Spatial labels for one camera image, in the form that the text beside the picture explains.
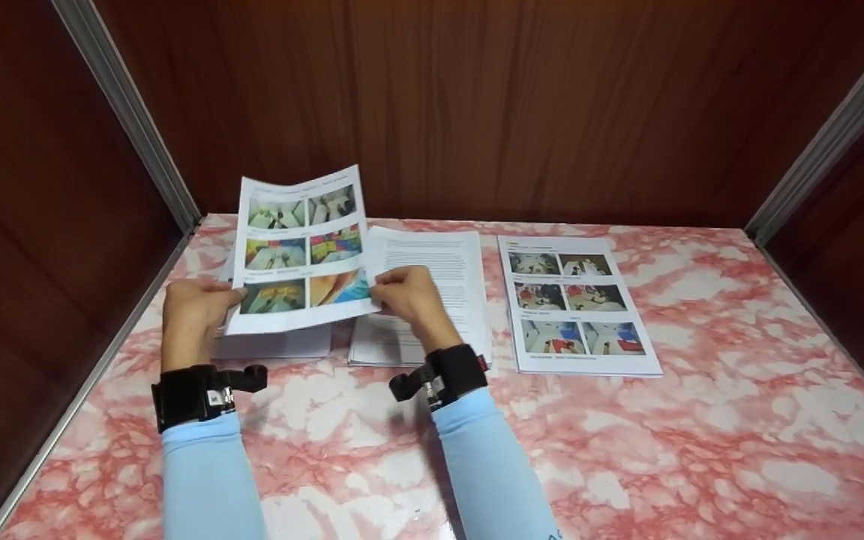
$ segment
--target black wrist strap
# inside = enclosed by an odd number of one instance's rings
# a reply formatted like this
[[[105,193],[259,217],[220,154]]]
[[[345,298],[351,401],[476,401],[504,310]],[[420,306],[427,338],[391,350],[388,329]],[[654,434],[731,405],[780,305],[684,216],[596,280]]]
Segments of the black wrist strap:
[[[162,373],[151,386],[158,433],[172,426],[212,420],[236,410],[233,390],[257,392],[268,383],[268,369],[251,365],[244,371],[219,371],[211,364],[197,364]]]
[[[444,407],[472,390],[489,386],[485,359],[469,345],[438,349],[425,356],[425,363],[412,373],[399,373],[388,382],[398,402],[412,399],[422,387],[433,407]]]

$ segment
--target pink marble table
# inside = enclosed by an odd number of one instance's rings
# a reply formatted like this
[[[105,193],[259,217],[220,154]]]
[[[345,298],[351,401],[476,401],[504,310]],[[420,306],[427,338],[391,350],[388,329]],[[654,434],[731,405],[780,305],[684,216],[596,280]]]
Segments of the pink marble table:
[[[741,230],[373,222],[481,233],[491,392],[567,538],[864,539],[864,379]],[[233,227],[208,216],[169,279],[215,276]],[[665,376],[515,373],[500,233],[609,239]],[[1,537],[161,537],[162,297]],[[271,536],[453,538],[428,420],[394,402],[394,371],[346,366],[349,340],[339,325],[327,359],[271,369],[240,397]]]

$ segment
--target metal frame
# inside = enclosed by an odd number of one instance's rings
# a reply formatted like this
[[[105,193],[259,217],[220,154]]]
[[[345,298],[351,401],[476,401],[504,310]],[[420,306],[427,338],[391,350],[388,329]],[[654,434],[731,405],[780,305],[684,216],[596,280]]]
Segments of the metal frame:
[[[140,321],[142,315],[152,303],[155,294],[158,293],[159,288],[162,287],[166,278],[169,277],[172,267],[174,267],[179,261],[179,257],[182,256],[182,252],[185,250],[185,247],[188,246],[190,239],[191,236],[186,235],[182,236],[182,239],[179,240],[178,245],[175,246],[174,250],[172,250],[172,255],[169,256],[169,259],[165,260],[164,264],[162,264],[162,267],[158,270],[158,274],[155,275],[154,280],[151,281],[148,288],[145,289],[145,293],[142,294],[142,298],[140,298],[138,303],[135,304],[135,307],[129,313],[129,317],[123,322],[122,328],[120,328],[113,336],[109,346],[106,347],[106,351],[103,352],[102,356],[99,358],[99,362],[94,368],[92,368],[92,372],[88,374],[88,377],[86,377],[85,382],[82,384],[82,388],[79,389],[79,393],[76,393],[75,397],[72,399],[72,403],[69,403],[69,407],[66,408],[65,414],[62,414],[61,419],[58,420],[58,424],[55,424],[55,428],[52,429],[52,433],[49,433],[49,437],[45,439],[45,443],[38,449],[38,453],[31,459],[31,463],[28,464],[28,467],[25,469],[21,478],[18,479],[18,482],[15,483],[15,487],[11,490],[11,493],[2,503],[2,507],[0,508],[0,530],[5,525],[6,520],[9,519],[9,516],[11,516],[11,512],[13,512],[15,506],[18,505],[18,502],[21,500],[25,490],[32,483],[33,479],[35,479],[38,470],[45,464],[45,460],[56,447],[56,443],[58,443],[59,438],[62,437],[65,428],[67,428],[69,423],[72,422],[72,418],[79,412],[82,404],[86,402],[86,397],[89,396],[89,392],[92,392],[95,384],[99,382],[99,379],[106,373],[106,369],[109,368],[111,363],[113,363],[113,359],[116,358],[119,348],[122,347],[126,338],[129,338],[129,334],[131,334],[135,325]]]
[[[745,230],[755,244],[772,239],[862,132],[864,73],[748,222]]]
[[[183,233],[191,233],[202,213],[185,187],[99,10],[92,0],[52,0],[52,6],[129,134],[175,224]]]

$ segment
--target photo grid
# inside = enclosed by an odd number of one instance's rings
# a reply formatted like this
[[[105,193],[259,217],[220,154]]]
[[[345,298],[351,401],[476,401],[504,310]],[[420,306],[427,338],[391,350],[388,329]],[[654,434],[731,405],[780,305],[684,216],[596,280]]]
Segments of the photo grid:
[[[249,201],[247,225],[250,235],[244,250],[244,269],[251,272],[298,269],[308,273],[326,269],[362,255],[362,236],[357,224],[322,233],[302,235],[302,229],[345,218],[356,211],[354,187],[347,185],[323,195],[295,201],[268,201],[254,193]],[[266,238],[261,230],[295,230],[295,237]],[[279,314],[369,298],[364,269],[329,274],[306,273],[308,277],[261,277],[252,274],[245,283],[246,298],[240,314]]]
[[[563,358],[645,355],[633,317],[622,317],[629,308],[615,283],[617,270],[602,253],[510,250],[508,265],[515,274],[515,304],[529,311],[519,314],[518,321],[526,352]],[[595,283],[582,283],[588,277],[594,277]],[[555,314],[561,314],[562,320],[556,320]],[[565,320],[576,314],[581,321]]]

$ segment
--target page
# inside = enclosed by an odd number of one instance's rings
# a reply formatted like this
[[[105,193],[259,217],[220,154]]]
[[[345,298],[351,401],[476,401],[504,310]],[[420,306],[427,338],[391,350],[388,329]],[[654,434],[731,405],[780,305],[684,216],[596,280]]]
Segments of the page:
[[[374,314],[357,166],[304,184],[242,179],[232,284],[246,298],[227,335],[268,334]]]
[[[226,263],[219,272],[219,281],[233,282],[236,270],[236,246],[233,244]],[[229,310],[229,317],[236,307]],[[332,325],[294,329],[282,334],[227,335],[212,344],[213,360],[224,359],[302,359],[306,362],[322,359],[332,351]]]
[[[401,232],[369,229],[369,263],[374,274],[399,266],[427,266],[445,311],[459,335],[491,365],[485,277],[479,233]],[[351,365],[422,365],[425,352],[405,322],[374,314],[356,321],[349,350]]]
[[[520,371],[662,375],[606,240],[500,236],[498,244]]]

